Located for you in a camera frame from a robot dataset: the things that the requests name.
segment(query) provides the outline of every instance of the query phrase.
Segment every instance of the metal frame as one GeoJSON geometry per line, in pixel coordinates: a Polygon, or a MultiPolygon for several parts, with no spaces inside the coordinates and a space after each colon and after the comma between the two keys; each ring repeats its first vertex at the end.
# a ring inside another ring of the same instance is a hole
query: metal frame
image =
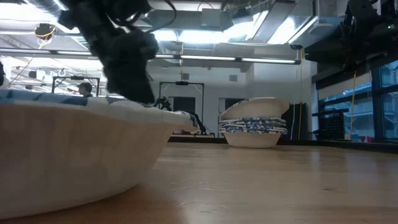
{"type": "MultiPolygon", "coordinates": [[[[97,56],[92,55],[90,52],[82,51],[71,51],[71,50],[37,50],[37,49],[12,49],[12,48],[1,48],[0,55],[11,56],[11,57],[36,57],[36,58],[70,58],[70,59],[84,59],[84,60],[98,60],[97,56]]],[[[156,55],[155,59],[176,59],[176,60],[204,60],[200,58],[183,58],[188,55],[156,55]]],[[[207,57],[205,60],[209,61],[224,61],[224,62],[245,62],[245,63],[276,63],[281,65],[300,65],[301,60],[295,60],[291,58],[250,58],[250,57],[234,57],[233,60],[225,60],[224,57],[220,56],[203,56],[207,57]],[[259,60],[256,62],[243,61],[245,59],[259,60]],[[272,61],[261,61],[263,59],[269,60],[288,60],[288,62],[272,62],[272,61]]]]}
{"type": "MultiPolygon", "coordinates": [[[[201,122],[204,124],[203,121],[203,108],[205,107],[205,84],[204,83],[190,83],[187,82],[188,85],[201,85],[202,93],[201,93],[201,122]]],[[[160,82],[159,83],[159,97],[162,96],[162,85],[163,84],[174,84],[180,85],[179,82],[160,82]]]]}
{"type": "MultiPolygon", "coordinates": [[[[88,77],[78,77],[78,78],[79,78],[78,80],[97,80],[97,88],[96,88],[96,89],[97,89],[97,94],[96,94],[96,96],[99,95],[99,93],[100,93],[100,78],[88,78],[88,77]]],[[[52,77],[51,93],[54,93],[55,88],[57,87],[56,84],[55,84],[55,81],[56,81],[57,79],[63,79],[63,80],[71,79],[71,80],[76,80],[76,77],[60,77],[60,76],[52,77]]]]}

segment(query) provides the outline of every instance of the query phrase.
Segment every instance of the bowl rim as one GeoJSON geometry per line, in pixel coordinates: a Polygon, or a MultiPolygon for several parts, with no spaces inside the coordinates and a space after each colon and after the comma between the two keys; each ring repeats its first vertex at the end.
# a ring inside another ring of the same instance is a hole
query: bowl rim
{"type": "Polygon", "coordinates": [[[284,114],[289,109],[289,102],[285,99],[276,98],[276,97],[255,97],[255,98],[250,98],[247,100],[240,101],[239,103],[232,105],[230,108],[228,108],[227,110],[225,110],[224,112],[221,113],[220,118],[222,120],[230,119],[230,118],[226,118],[226,116],[232,109],[240,108],[248,103],[253,103],[253,102],[258,103],[261,101],[277,101],[281,105],[282,114],[284,114]]]}

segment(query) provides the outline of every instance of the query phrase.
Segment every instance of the wall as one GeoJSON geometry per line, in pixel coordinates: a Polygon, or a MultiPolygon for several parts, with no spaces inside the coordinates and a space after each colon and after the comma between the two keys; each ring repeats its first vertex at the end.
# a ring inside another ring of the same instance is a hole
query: wall
{"type": "Polygon", "coordinates": [[[252,97],[273,96],[291,103],[299,102],[298,65],[255,63],[253,79],[246,83],[252,97]]]}
{"type": "Polygon", "coordinates": [[[317,64],[302,60],[301,65],[255,63],[249,70],[246,85],[250,97],[273,96],[290,103],[308,105],[308,131],[318,129],[318,120],[312,113],[318,112],[318,95],[311,77],[317,73],[317,64]]]}
{"type": "MultiPolygon", "coordinates": [[[[159,97],[159,82],[180,81],[180,68],[148,67],[149,75],[155,80],[152,89],[155,97],[159,97]]],[[[245,86],[245,73],[238,68],[183,68],[184,73],[190,74],[189,82],[204,83],[204,108],[203,122],[211,132],[218,132],[218,103],[220,98],[247,98],[245,86]],[[230,82],[229,75],[238,75],[237,82],[230,82]]],[[[166,96],[189,96],[196,99],[196,113],[201,117],[201,86],[177,86],[162,85],[162,95],[166,96]]]]}

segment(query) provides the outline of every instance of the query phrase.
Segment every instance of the ceiling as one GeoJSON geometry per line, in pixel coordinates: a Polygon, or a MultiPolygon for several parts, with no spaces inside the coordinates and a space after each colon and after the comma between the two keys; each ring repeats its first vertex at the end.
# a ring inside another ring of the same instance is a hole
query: ceiling
{"type": "MultiPolygon", "coordinates": [[[[200,14],[199,11],[202,9],[220,9],[222,2],[224,0],[212,0],[209,2],[198,2],[194,0],[174,0],[172,1],[175,4],[177,10],[188,11],[183,12],[186,14],[186,17],[183,19],[189,19],[189,17],[193,17],[192,15],[200,14]]],[[[236,8],[242,6],[249,6],[251,2],[251,10],[252,12],[258,12],[258,10],[270,10],[272,11],[271,6],[275,6],[276,3],[281,0],[270,0],[270,1],[230,1],[226,5],[227,9],[230,9],[231,12],[236,8]]],[[[257,37],[253,37],[252,40],[247,40],[248,33],[252,32],[255,29],[255,22],[250,23],[250,26],[241,26],[239,30],[244,28],[245,34],[236,38],[228,38],[228,43],[225,42],[217,42],[213,44],[204,44],[198,42],[184,42],[183,45],[178,44],[173,41],[160,41],[159,44],[161,46],[162,54],[181,54],[184,55],[204,55],[204,56],[220,56],[220,57],[252,57],[252,58],[280,58],[280,59],[289,59],[296,60],[297,52],[292,50],[289,45],[283,44],[288,41],[284,40],[286,35],[293,34],[296,32],[298,28],[305,22],[308,21],[312,16],[312,4],[311,0],[298,0],[290,9],[289,12],[286,12],[285,17],[279,18],[280,25],[278,25],[272,33],[267,32],[265,27],[264,30],[261,31],[261,35],[256,34],[259,40],[256,40],[257,37]],[[276,39],[276,43],[278,44],[267,44],[266,41],[263,41],[261,37],[263,36],[270,37],[269,39],[276,39]]],[[[161,12],[170,10],[169,6],[166,5],[163,1],[150,1],[151,6],[155,9],[155,12],[161,12]]],[[[26,4],[5,4],[0,3],[0,48],[12,48],[12,49],[38,49],[40,46],[40,42],[38,38],[34,35],[33,31],[38,26],[39,23],[50,23],[57,24],[57,19],[51,15],[49,12],[44,12],[40,9],[37,9],[33,5],[26,4]]],[[[136,25],[142,27],[142,29],[148,29],[149,24],[143,21],[139,21],[136,25]]],[[[233,33],[232,28],[228,29],[229,33],[233,33]]],[[[168,30],[172,31],[177,38],[181,38],[183,32],[186,29],[176,28],[168,28],[168,30]]],[[[227,32],[218,32],[217,35],[224,35],[227,32]]],[[[66,28],[58,27],[57,33],[51,40],[51,43],[46,44],[42,47],[44,50],[71,50],[71,51],[79,51],[85,52],[88,51],[87,44],[85,40],[80,37],[78,30],[70,31],[66,28]]],[[[9,64],[13,67],[12,78],[16,77],[20,70],[16,69],[17,66],[24,67],[29,63],[31,59],[31,55],[4,55],[1,60],[7,60],[9,64]]],[[[215,61],[206,61],[206,60],[151,60],[148,63],[148,66],[153,67],[205,67],[205,68],[240,68],[242,72],[247,71],[250,66],[250,63],[242,63],[242,62],[215,62],[215,61]]],[[[101,71],[102,65],[97,60],[80,60],[80,59],[70,59],[70,58],[35,58],[29,64],[29,69],[42,69],[47,73],[53,72],[58,73],[61,69],[67,70],[69,74],[85,74],[87,77],[97,77],[102,78],[101,85],[105,85],[106,79],[103,78],[101,71]]],[[[15,83],[31,83],[33,81],[39,82],[39,84],[47,83],[48,80],[38,81],[29,78],[29,71],[23,72],[19,75],[18,80],[15,83]]],[[[75,85],[76,82],[70,81],[69,83],[75,85]]],[[[46,90],[49,89],[46,86],[38,86],[35,89],[46,90]]]]}

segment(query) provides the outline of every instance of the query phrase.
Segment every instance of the person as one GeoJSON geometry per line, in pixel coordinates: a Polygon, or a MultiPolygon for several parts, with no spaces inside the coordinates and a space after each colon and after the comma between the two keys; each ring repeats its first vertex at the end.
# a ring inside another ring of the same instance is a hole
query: person
{"type": "Polygon", "coordinates": [[[83,95],[83,97],[92,97],[91,91],[93,91],[93,87],[90,83],[84,82],[77,86],[79,88],[79,93],[83,95]]]}
{"type": "Polygon", "coordinates": [[[3,84],[4,84],[4,76],[5,75],[6,75],[6,73],[4,72],[4,66],[0,62],[0,87],[3,86],[3,84]]]}

